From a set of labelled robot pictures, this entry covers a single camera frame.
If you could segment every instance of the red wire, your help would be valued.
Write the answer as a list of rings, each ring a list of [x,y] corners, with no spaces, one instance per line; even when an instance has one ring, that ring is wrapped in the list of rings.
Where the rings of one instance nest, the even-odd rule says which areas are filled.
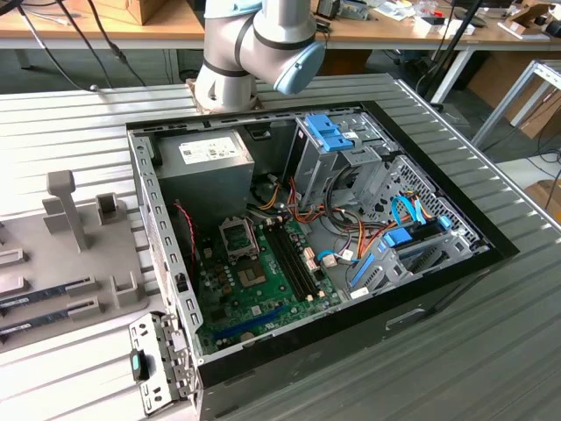
[[[191,270],[190,270],[190,272],[191,272],[191,277],[193,277],[193,273],[194,273],[194,270],[195,270],[195,235],[194,235],[194,231],[193,231],[193,223],[191,221],[191,217],[181,207],[180,204],[174,203],[174,206],[181,211],[181,213],[183,214],[185,219],[187,219],[187,222],[189,224],[189,232],[191,234]]]

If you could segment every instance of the blue latch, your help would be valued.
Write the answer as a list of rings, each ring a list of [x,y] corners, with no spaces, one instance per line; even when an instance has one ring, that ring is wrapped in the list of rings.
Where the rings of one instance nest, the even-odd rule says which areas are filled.
[[[411,241],[413,237],[409,235],[405,228],[398,228],[384,234],[384,240],[390,247],[396,247]]]
[[[327,152],[342,151],[354,147],[354,143],[346,139],[337,125],[326,115],[307,116],[306,122],[312,133],[322,141],[323,149]]]
[[[442,217],[440,217],[438,219],[438,221],[440,222],[440,225],[446,230],[450,230],[452,228],[453,223],[450,221],[450,219],[448,217],[446,217],[445,215],[443,215]]]

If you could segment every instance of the ribbed metal surface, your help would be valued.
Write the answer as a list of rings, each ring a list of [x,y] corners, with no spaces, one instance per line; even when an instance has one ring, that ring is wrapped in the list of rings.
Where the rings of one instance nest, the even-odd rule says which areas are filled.
[[[387,75],[316,78],[291,97],[266,85],[259,90],[266,107],[378,101],[522,253],[430,321],[228,419],[557,419],[559,231],[481,161],[459,133]],[[195,114],[182,86],[116,89],[102,97],[65,92],[2,99],[0,175],[8,191],[0,216],[39,210],[46,197],[44,174],[55,168],[74,170],[77,202],[116,191],[134,210],[138,204],[123,124]],[[129,217],[141,230],[138,213]],[[135,235],[146,286],[155,290],[146,236],[142,231]],[[160,304],[153,299],[151,305]],[[0,378],[10,379],[0,382],[3,417],[142,419],[124,329],[133,318],[0,354]],[[191,416],[188,409],[162,415]]]

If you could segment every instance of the motherboard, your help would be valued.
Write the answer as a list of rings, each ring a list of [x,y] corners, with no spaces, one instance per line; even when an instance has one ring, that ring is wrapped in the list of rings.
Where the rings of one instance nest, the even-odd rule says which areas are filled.
[[[293,219],[267,220],[207,239],[200,250],[199,303],[204,323],[198,331],[206,354],[290,325],[341,303],[330,278],[315,266],[311,248]],[[258,254],[232,260],[230,246],[256,242]]]

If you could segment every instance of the yellow wire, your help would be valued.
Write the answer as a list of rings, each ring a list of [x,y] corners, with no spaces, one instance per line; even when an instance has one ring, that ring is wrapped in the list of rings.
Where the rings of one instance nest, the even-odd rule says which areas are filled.
[[[271,200],[269,200],[269,203],[264,204],[264,205],[260,206],[259,208],[260,208],[262,211],[266,211],[267,209],[272,208],[273,205],[274,205],[274,203],[275,203],[276,200],[277,200],[277,193],[278,193],[278,192],[279,192],[279,185],[277,184],[277,185],[275,186],[275,188],[274,188],[273,197],[271,198]]]

